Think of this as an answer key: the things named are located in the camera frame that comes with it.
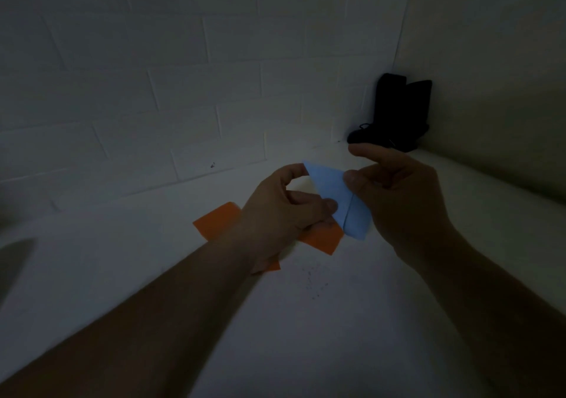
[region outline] right hand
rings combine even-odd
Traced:
[[[457,233],[434,168],[397,150],[352,144],[350,153],[377,164],[344,173],[344,182],[371,210],[375,227],[400,258],[434,250]]]

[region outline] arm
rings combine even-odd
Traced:
[[[563,395],[566,317],[464,240],[433,168],[379,146],[350,145],[350,152],[378,164],[345,173],[345,183],[427,283],[498,392]]]
[[[285,189],[306,174],[302,164],[276,171],[224,235],[6,380],[0,396],[181,394],[208,350],[211,322],[244,280],[336,210],[331,200]]]

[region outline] hand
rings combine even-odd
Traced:
[[[308,176],[303,164],[287,165],[263,180],[229,231],[255,257],[255,265],[279,253],[310,226],[329,226],[336,201],[320,195],[287,191],[293,179]]]
[[[456,230],[434,168],[393,149],[352,144],[350,153],[377,164],[344,173],[344,182],[370,208],[375,227],[405,261]]]

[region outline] black object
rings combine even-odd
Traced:
[[[348,143],[372,143],[402,152],[416,149],[417,139],[428,131],[432,81],[406,82],[407,78],[398,74],[385,73],[379,78],[374,122],[352,131]]]

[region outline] fingernail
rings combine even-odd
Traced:
[[[346,183],[354,183],[357,179],[358,172],[355,170],[348,170],[344,172],[343,179]]]
[[[332,213],[338,210],[338,203],[331,198],[325,198],[324,201]]]

